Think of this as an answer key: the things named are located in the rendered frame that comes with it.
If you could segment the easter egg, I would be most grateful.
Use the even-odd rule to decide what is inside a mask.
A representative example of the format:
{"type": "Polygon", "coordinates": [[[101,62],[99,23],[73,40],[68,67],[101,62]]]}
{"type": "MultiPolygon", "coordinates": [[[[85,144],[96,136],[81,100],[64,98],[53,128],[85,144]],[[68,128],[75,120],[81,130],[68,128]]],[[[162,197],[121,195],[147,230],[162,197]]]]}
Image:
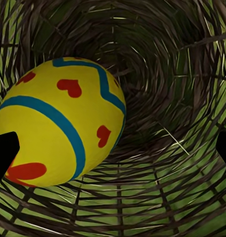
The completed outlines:
{"type": "Polygon", "coordinates": [[[46,61],[13,84],[0,104],[0,135],[20,150],[5,177],[29,187],[73,181],[112,154],[126,122],[118,81],[86,58],[46,61]]]}

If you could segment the wicker basket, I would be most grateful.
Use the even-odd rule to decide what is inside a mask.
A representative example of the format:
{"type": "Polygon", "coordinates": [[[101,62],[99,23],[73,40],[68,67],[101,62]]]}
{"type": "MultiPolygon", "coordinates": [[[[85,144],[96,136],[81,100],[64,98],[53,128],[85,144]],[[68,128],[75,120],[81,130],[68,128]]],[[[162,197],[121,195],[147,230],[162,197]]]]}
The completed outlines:
{"type": "MultiPolygon", "coordinates": [[[[152,4],[150,4],[148,0],[129,0],[129,2],[136,3],[139,5],[145,5],[156,16],[151,14],[149,11],[142,9],[140,7],[132,6],[132,5],[118,2],[115,0],[105,0],[105,2],[103,3],[88,7],[86,9],[82,9],[82,5],[101,2],[103,0],[75,0],[75,3],[73,4],[73,6],[70,8],[67,14],[61,19],[61,21],[57,25],[52,23],[50,21],[50,18],[46,17],[46,14],[52,9],[54,9],[56,6],[58,6],[60,3],[63,2],[56,11],[61,9],[69,1],[70,0],[54,0],[54,1],[53,0],[15,0],[15,4],[13,8],[10,10],[10,6],[9,6],[8,16],[6,19],[4,19],[5,8],[6,8],[6,4],[8,0],[0,0],[0,57],[2,60],[2,74],[0,72],[0,83],[1,83],[0,96],[2,97],[2,99],[6,96],[7,92],[11,90],[11,88],[13,87],[13,84],[17,83],[27,72],[29,72],[31,63],[32,63],[32,58],[33,58],[33,51],[42,54],[43,63],[45,61],[44,55],[48,57],[52,57],[53,59],[58,59],[58,57],[56,57],[54,54],[64,40],[67,40],[67,42],[70,43],[70,46],[66,50],[66,45],[67,45],[67,42],[66,42],[65,48],[62,54],[62,58],[72,57],[74,53],[74,49],[77,49],[79,51],[78,55],[80,53],[82,54],[81,56],[82,59],[86,58],[98,64],[102,60],[104,60],[105,64],[102,64],[101,66],[106,68],[113,77],[119,78],[118,83],[123,93],[126,91],[129,93],[129,95],[125,98],[127,110],[130,110],[132,106],[134,106],[137,102],[140,102],[140,100],[146,94],[150,94],[152,95],[152,97],[146,103],[145,102],[141,103],[141,105],[139,105],[138,108],[132,111],[129,111],[126,114],[126,122],[134,119],[135,120],[134,123],[125,124],[124,130],[122,133],[123,135],[121,136],[118,144],[116,145],[116,148],[120,148],[120,149],[117,151],[112,151],[111,152],[112,154],[110,154],[103,161],[103,163],[100,164],[100,165],[116,164],[118,166],[95,168],[92,170],[93,172],[101,173],[102,175],[88,175],[88,174],[83,175],[83,178],[90,178],[98,182],[84,182],[83,180],[77,180],[77,179],[73,180],[74,182],[80,183],[81,185],[85,184],[85,185],[93,185],[93,186],[117,186],[116,190],[82,189],[81,185],[80,187],[75,187],[75,186],[70,185],[68,182],[64,184],[56,185],[55,187],[59,188],[60,190],[76,198],[76,201],[73,204],[71,202],[67,202],[67,201],[64,202],[64,201],[44,197],[41,195],[37,195],[34,193],[35,187],[26,188],[24,185],[17,184],[9,180],[5,176],[3,176],[2,179],[4,181],[9,183],[10,185],[15,187],[22,193],[24,193],[25,196],[23,197],[23,199],[15,196],[15,194],[2,182],[2,180],[0,181],[0,192],[19,204],[17,209],[15,209],[11,204],[9,204],[6,200],[0,197],[6,204],[8,204],[12,208],[10,209],[7,206],[0,203],[0,208],[12,215],[12,218],[10,219],[10,221],[4,218],[2,215],[0,215],[0,227],[4,229],[4,232],[2,233],[2,235],[0,234],[0,237],[5,237],[9,231],[23,235],[24,237],[86,237],[84,235],[75,233],[74,231],[98,235],[101,237],[126,237],[124,236],[124,230],[135,230],[135,229],[141,229],[141,228],[152,228],[152,229],[141,232],[139,234],[136,234],[130,237],[185,237],[189,233],[200,229],[205,224],[211,222],[215,218],[226,213],[226,201],[223,199],[223,196],[226,195],[226,188],[222,190],[221,192],[218,192],[215,188],[223,180],[226,179],[226,170],[223,176],[217,182],[215,182],[214,184],[210,182],[210,180],[215,174],[217,174],[219,171],[221,171],[223,168],[226,167],[226,163],[223,161],[222,157],[219,157],[219,159],[217,160],[217,162],[215,163],[211,171],[209,171],[207,174],[204,174],[202,172],[202,170],[204,170],[213,160],[215,160],[220,155],[218,151],[216,150],[216,147],[214,147],[210,152],[208,153],[206,152],[208,151],[208,149],[210,148],[214,140],[218,137],[219,133],[221,131],[226,132],[226,128],[225,128],[226,118],[222,122],[222,124],[218,123],[222,114],[226,110],[226,103],[225,105],[223,105],[223,108],[218,113],[216,118],[214,120],[211,119],[213,114],[215,114],[215,110],[225,92],[224,91],[222,93],[221,97],[217,101],[219,90],[221,86],[223,85],[223,82],[226,80],[226,68],[224,65],[224,57],[226,59],[226,47],[225,47],[226,29],[225,29],[225,33],[223,33],[217,11],[219,12],[226,26],[226,0],[212,0],[213,9],[211,8],[209,4],[209,0],[171,0],[171,2],[169,0],[164,0],[168,5],[170,5],[173,9],[176,10],[175,13],[172,13],[171,11],[169,11],[163,5],[158,3],[157,0],[150,0],[160,9],[162,9],[164,12],[170,15],[171,18],[168,18],[167,16],[165,16],[162,12],[160,12],[157,8],[155,8],[152,4]],[[111,3],[111,8],[93,11],[94,9],[99,8],[100,6],[103,6],[107,3],[111,3]],[[190,4],[190,6],[194,8],[197,14],[197,22],[195,20],[192,10],[186,5],[187,3],[190,4]],[[204,8],[203,3],[205,3],[205,5],[209,8],[211,17],[209,16],[206,9],[204,8]],[[81,11],[70,22],[68,22],[62,29],[60,29],[60,27],[64,25],[67,19],[75,12],[75,10],[78,7],[80,8],[81,11]],[[192,41],[180,15],[178,14],[179,11],[182,11],[185,16],[185,19],[189,26],[194,42],[192,41]],[[10,26],[9,21],[15,12],[16,12],[16,17],[10,26]],[[94,12],[111,12],[111,16],[92,18],[88,20],[86,17],[86,13],[94,13],[94,12]],[[137,19],[133,19],[130,17],[113,15],[113,12],[132,13],[136,15],[136,17],[138,16],[141,17],[147,24],[144,24],[138,21],[137,19]],[[182,30],[178,23],[177,25],[181,33],[184,44],[171,22],[172,19],[176,19],[175,18],[176,14],[178,14],[178,17],[181,23],[182,30]],[[22,20],[19,23],[19,25],[17,25],[18,19],[21,15],[22,15],[22,20]],[[153,21],[151,21],[148,18],[148,16],[153,17],[162,26],[162,28],[158,27],[153,21]],[[53,55],[44,53],[45,49],[43,50],[43,52],[41,52],[34,49],[33,47],[30,47],[32,36],[33,36],[35,26],[39,17],[41,17],[42,19],[40,21],[33,43],[36,40],[36,37],[40,31],[40,28],[43,22],[46,21],[51,27],[53,27],[54,31],[51,33],[51,35],[48,37],[48,39],[45,41],[42,47],[45,44],[47,44],[47,42],[56,32],[57,33],[55,35],[50,51],[52,51],[54,47],[58,44],[58,42],[60,42],[56,50],[54,51],[53,55]],[[81,26],[79,26],[74,31],[71,31],[83,17],[86,19],[86,22],[82,24],[81,26]],[[127,19],[127,21],[114,21],[114,19],[127,19]],[[192,30],[189,20],[195,25],[197,38],[195,38],[195,35],[194,35],[194,32],[192,30]],[[213,24],[214,36],[212,36],[210,23],[213,24]],[[9,38],[9,31],[11,30],[14,24],[16,24],[15,31],[9,38]],[[119,24],[133,24],[133,26],[135,26],[135,24],[139,24],[141,28],[151,36],[151,38],[149,38],[146,35],[144,36],[148,40],[150,40],[150,42],[156,43],[158,47],[160,48],[160,50],[162,51],[163,55],[160,55],[156,45],[155,45],[155,49],[156,49],[156,54],[155,54],[153,50],[150,48],[150,46],[148,45],[149,43],[148,44],[145,43],[140,37],[138,37],[138,39],[142,42],[142,44],[131,39],[133,32],[136,32],[134,30],[134,27],[130,29],[130,28],[120,26],[119,24]],[[107,26],[93,28],[93,26],[95,25],[107,25],[107,26]],[[5,28],[5,26],[6,26],[5,35],[2,38],[3,29],[5,28]],[[112,27],[112,30],[103,31],[104,29],[109,28],[109,27],[112,27]],[[131,33],[115,30],[114,27],[120,27],[127,30],[131,30],[131,33]],[[19,31],[19,29],[20,29],[19,43],[16,44],[15,43],[16,34],[19,31]],[[181,48],[177,47],[176,42],[172,36],[171,30],[173,34],[176,36],[176,38],[179,40],[180,44],[182,45],[181,48]],[[125,44],[117,43],[115,41],[115,33],[130,34],[130,37],[121,38],[124,40],[128,40],[128,44],[125,45],[125,44]],[[77,34],[79,35],[75,38],[75,40],[71,41],[70,38],[72,38],[73,36],[77,34]],[[100,40],[111,35],[113,35],[113,41],[99,44],[100,40]],[[158,35],[162,39],[162,42],[166,50],[162,46],[162,44],[160,43],[156,35],[158,35]],[[13,38],[14,38],[13,44],[10,44],[13,38]],[[86,42],[87,40],[89,41],[82,48],[78,47],[78,45],[86,42]],[[217,52],[215,52],[215,48],[214,48],[215,41],[217,42],[217,52]],[[88,55],[87,52],[94,45],[95,42],[97,43],[98,47],[90,55],[88,55]],[[130,42],[136,43],[141,49],[144,50],[147,61],[145,60],[144,57],[142,57],[144,62],[141,61],[139,56],[136,54],[136,51],[133,51],[130,48],[130,45],[129,45],[130,42]],[[90,43],[91,43],[91,46],[84,52],[83,49],[86,47],[86,45],[90,43]],[[102,48],[105,48],[105,47],[114,47],[115,50],[103,52],[102,48]],[[3,48],[3,55],[1,53],[2,48],[3,48]],[[94,58],[92,58],[92,55],[98,49],[100,50],[102,57],[99,58],[98,60],[95,60],[96,55],[94,56],[94,58]],[[177,75],[178,58],[177,58],[176,51],[180,51],[183,49],[185,49],[187,56],[185,56],[183,76],[178,76],[177,75]],[[148,58],[148,54],[146,50],[150,51],[156,58],[153,58],[150,60],[148,58]],[[169,58],[171,57],[170,54],[173,54],[173,64],[174,64],[174,71],[172,72],[171,76],[168,75],[168,63],[167,63],[166,75],[164,75],[163,63],[162,63],[163,57],[165,57],[166,60],[169,61],[169,58]],[[7,55],[9,58],[8,67],[6,66],[7,55]],[[106,57],[110,55],[116,56],[115,62],[110,62],[110,63],[108,62],[106,57]],[[118,60],[118,55],[123,55],[122,60],[118,60]],[[138,64],[136,64],[130,58],[130,55],[134,57],[134,59],[137,61],[138,64]],[[195,73],[194,75],[188,76],[187,75],[187,58],[189,60],[189,55],[191,57],[195,73]],[[131,68],[128,68],[126,57],[128,57],[133,64],[131,68]],[[216,75],[219,57],[221,58],[221,64],[220,64],[219,74],[216,75]],[[154,61],[156,61],[156,64],[155,64],[155,72],[153,74],[153,70],[150,63],[154,61]],[[113,74],[111,68],[115,65],[117,65],[117,73],[113,74]],[[144,77],[144,66],[147,66],[146,78],[144,77]],[[134,70],[136,70],[136,74],[137,74],[137,82],[138,82],[137,85],[134,85],[132,83],[132,79],[130,75],[130,72],[134,70]],[[13,72],[14,83],[11,78],[11,72],[13,72]],[[5,76],[8,83],[7,89],[5,88],[5,84],[4,84],[5,76]],[[174,95],[175,95],[177,77],[182,77],[182,83],[181,83],[178,99],[175,100],[174,95]],[[188,104],[183,103],[183,95],[184,95],[187,77],[194,77],[194,89],[195,89],[194,94],[188,104]],[[173,79],[173,84],[169,90],[167,86],[167,78],[173,79]],[[147,79],[145,88],[140,87],[140,81],[142,79],[143,81],[147,79]],[[153,87],[153,91],[148,90],[149,79],[151,79],[151,86],[153,87]],[[161,79],[161,84],[158,88],[158,91],[156,92],[157,79],[161,79]],[[218,80],[217,80],[216,93],[213,96],[215,79],[218,79],[218,80]],[[193,98],[194,98],[194,105],[192,106],[191,101],[193,98]],[[149,107],[147,107],[147,105],[153,99],[154,99],[153,103],[149,107]],[[214,109],[211,111],[211,105],[214,99],[215,99],[215,106],[214,106],[214,109]],[[162,119],[160,119],[159,115],[173,101],[177,102],[176,106],[174,106],[162,119]],[[201,117],[200,120],[198,120],[194,124],[200,110],[204,108],[207,105],[207,103],[208,103],[208,107],[206,111],[203,113],[203,116],[201,117]],[[175,115],[180,104],[185,105],[185,107],[183,107],[175,115]],[[186,110],[189,107],[191,110],[188,112],[183,122],[179,124],[186,110]],[[138,121],[139,118],[142,118],[148,112],[151,113],[151,116],[138,121]],[[176,127],[172,131],[170,131],[168,129],[168,126],[182,112],[183,114],[180,120],[178,121],[176,127]],[[163,121],[170,114],[171,116],[165,125],[163,121]],[[201,121],[206,117],[207,117],[207,120],[205,124],[198,130],[199,134],[195,138],[194,142],[187,149],[183,149],[182,153],[172,156],[178,149],[180,149],[181,147],[183,148],[183,145],[185,143],[188,143],[189,140],[198,132],[196,131],[196,129],[198,128],[201,121]],[[210,121],[212,123],[209,126],[207,132],[203,136],[201,136],[210,121]],[[149,131],[151,132],[155,128],[157,128],[159,125],[162,125],[163,128],[157,131],[150,139],[152,139],[154,136],[156,136],[163,130],[167,130],[168,134],[165,136],[161,136],[159,138],[153,139],[153,140],[148,139],[146,141],[142,132],[154,126],[149,131]],[[193,133],[187,140],[185,140],[189,131],[195,125],[196,125],[196,128],[194,129],[193,133]],[[206,139],[208,138],[208,136],[210,135],[211,131],[213,130],[215,126],[219,128],[217,133],[214,136],[212,136],[209,140],[206,141],[206,139]],[[133,132],[124,132],[134,127],[138,127],[138,130],[133,131],[133,132]],[[143,139],[142,144],[138,144],[135,146],[128,146],[128,144],[134,142],[134,141],[131,141],[131,142],[120,145],[120,141],[135,138],[136,135],[140,135],[142,137],[143,139]],[[188,155],[185,159],[175,162],[184,154],[188,154],[189,152],[191,152],[194,149],[197,142],[202,137],[203,139],[199,147],[194,152],[188,155]],[[159,183],[159,180],[183,170],[183,169],[179,169],[173,172],[175,169],[177,169],[182,164],[187,162],[190,158],[196,156],[199,150],[204,145],[206,145],[210,140],[211,140],[210,144],[208,145],[207,149],[205,150],[205,152],[203,153],[202,157],[199,160],[194,161],[193,164],[191,164],[190,166],[183,168],[185,170],[180,175],[178,175],[175,179],[169,180],[162,184],[159,183]],[[180,146],[178,148],[168,151],[169,147],[176,144],[179,144],[180,146]],[[213,150],[215,151],[212,154],[211,158],[203,166],[199,167],[197,164],[202,159],[204,159],[208,154],[210,154],[213,150]],[[166,153],[171,152],[171,151],[174,151],[174,152],[168,158],[157,161],[162,155],[165,155],[166,153]],[[122,160],[131,160],[131,161],[120,162],[122,160]],[[147,167],[134,168],[134,166],[136,165],[149,164],[149,163],[151,165],[147,167]],[[123,165],[123,164],[130,164],[130,166],[119,167],[119,165],[123,165]],[[174,165],[176,166],[173,169],[171,169],[167,174],[165,174],[164,176],[160,178],[157,178],[156,173],[163,171],[174,165]],[[189,169],[191,169],[195,165],[198,167],[198,169],[195,172],[180,177],[182,174],[187,172],[189,169]],[[150,169],[153,169],[153,171],[148,172],[148,173],[143,173],[143,174],[137,174],[139,172],[147,171],[150,169]],[[117,171],[118,173],[107,174],[101,171],[117,171]],[[196,180],[187,185],[184,185],[200,172],[202,174],[202,177],[199,180],[196,180]],[[151,180],[151,181],[137,180],[139,178],[146,177],[152,174],[154,174],[155,176],[154,180],[151,180]],[[107,181],[107,180],[100,179],[100,177],[117,177],[117,179],[107,181]],[[164,193],[163,191],[164,187],[171,185],[174,182],[177,182],[184,178],[185,180],[179,183],[171,191],[164,193]],[[139,192],[133,196],[121,195],[121,191],[132,191],[132,189],[121,189],[121,186],[141,186],[141,185],[145,185],[145,184],[149,184],[153,182],[156,182],[157,185],[149,189],[145,189],[144,191],[139,192]],[[204,182],[207,182],[209,188],[186,195],[187,193],[191,192],[192,190],[194,190],[195,188],[197,188],[204,182]],[[75,196],[72,193],[68,192],[67,190],[61,188],[60,186],[67,187],[73,192],[77,192],[78,195],[75,196]],[[184,189],[185,191],[183,191],[176,198],[174,198],[171,201],[167,201],[166,197],[168,195],[184,190],[184,189]],[[142,196],[142,194],[157,191],[157,190],[159,190],[160,195],[142,196]],[[190,203],[194,202],[195,200],[197,200],[198,198],[200,198],[201,196],[203,196],[209,191],[212,191],[214,196],[210,198],[208,201],[189,205],[190,203]],[[95,197],[80,197],[80,192],[83,192],[95,197]],[[98,192],[117,192],[117,196],[110,197],[107,195],[99,194],[98,192]],[[196,197],[189,204],[187,204],[189,206],[185,205],[184,207],[171,210],[170,204],[178,202],[180,200],[183,200],[185,198],[188,198],[200,192],[201,194],[198,197],[196,197]],[[45,205],[45,207],[28,202],[30,198],[33,198],[36,201],[42,203],[43,205],[45,205]],[[163,203],[142,204],[143,202],[150,201],[156,198],[162,198],[163,203]],[[100,205],[89,205],[89,206],[78,205],[79,200],[100,200],[100,199],[117,199],[117,204],[107,204],[107,205],[100,204],[100,205]],[[136,204],[122,204],[123,199],[143,199],[144,201],[136,203],[136,204]],[[219,207],[217,210],[210,213],[194,216],[217,201],[219,201],[221,204],[221,207],[219,207]],[[59,208],[53,203],[73,209],[72,213],[70,214],[64,211],[63,209],[59,208]],[[135,213],[135,214],[123,214],[123,211],[122,211],[123,208],[144,207],[144,206],[153,206],[153,207],[143,210],[141,212],[135,213]],[[174,215],[182,213],[186,210],[192,209],[196,206],[198,207],[195,210],[190,212],[185,217],[181,218],[179,221],[177,222],[175,221],[174,215]],[[160,209],[163,207],[165,207],[165,210],[166,210],[166,212],[164,213],[143,214],[145,212],[160,209]],[[21,211],[23,210],[23,208],[27,208],[28,210],[58,219],[60,221],[63,221],[63,223],[22,213],[21,211]],[[117,209],[117,214],[107,214],[104,212],[97,211],[96,209],[117,209]],[[98,213],[98,215],[77,216],[77,210],[94,212],[94,213],[98,213]],[[153,217],[150,219],[141,221],[135,225],[123,225],[124,217],[127,218],[127,217],[147,217],[147,216],[153,216],[153,217]],[[118,225],[110,225],[107,223],[90,219],[90,218],[97,218],[97,217],[117,217],[118,225]],[[23,222],[26,222],[30,225],[33,225],[42,230],[45,230],[45,232],[14,224],[17,218],[23,222]],[[155,222],[155,221],[159,221],[159,220],[167,219],[167,218],[169,218],[169,221],[170,221],[169,224],[148,224],[147,225],[147,223],[155,222]],[[191,228],[189,228],[185,232],[182,232],[182,233],[179,232],[178,227],[188,224],[190,222],[193,222],[200,218],[203,218],[203,219],[199,221],[198,223],[196,223],[195,225],[193,225],[191,228]],[[80,226],[80,225],[75,224],[75,221],[104,224],[104,226],[80,226]],[[153,234],[157,234],[157,233],[161,233],[161,232],[165,232],[169,230],[173,231],[173,234],[174,234],[173,236],[151,236],[153,234]],[[118,236],[104,233],[106,231],[118,231],[118,236]]],[[[37,65],[40,65],[40,64],[41,64],[41,60],[39,56],[37,65]]],[[[59,193],[56,193],[46,187],[45,188],[40,187],[39,189],[60,195],[59,193]]],[[[213,237],[224,230],[226,230],[226,225],[206,235],[205,237],[213,237]]]]}

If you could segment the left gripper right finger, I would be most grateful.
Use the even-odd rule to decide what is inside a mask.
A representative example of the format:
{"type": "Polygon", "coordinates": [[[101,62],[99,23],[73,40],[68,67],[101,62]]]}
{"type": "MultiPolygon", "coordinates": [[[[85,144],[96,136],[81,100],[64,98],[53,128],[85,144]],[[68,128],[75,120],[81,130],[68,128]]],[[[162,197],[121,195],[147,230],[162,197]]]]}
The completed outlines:
{"type": "Polygon", "coordinates": [[[218,135],[216,150],[226,163],[226,132],[221,131],[218,135]]]}

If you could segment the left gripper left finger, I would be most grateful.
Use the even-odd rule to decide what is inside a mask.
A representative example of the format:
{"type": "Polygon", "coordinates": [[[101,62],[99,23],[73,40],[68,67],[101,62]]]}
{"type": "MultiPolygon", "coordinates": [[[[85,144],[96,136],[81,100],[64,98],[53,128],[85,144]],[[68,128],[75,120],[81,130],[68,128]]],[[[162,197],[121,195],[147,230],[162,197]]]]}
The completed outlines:
{"type": "Polygon", "coordinates": [[[15,131],[0,135],[0,181],[20,150],[15,131]]]}

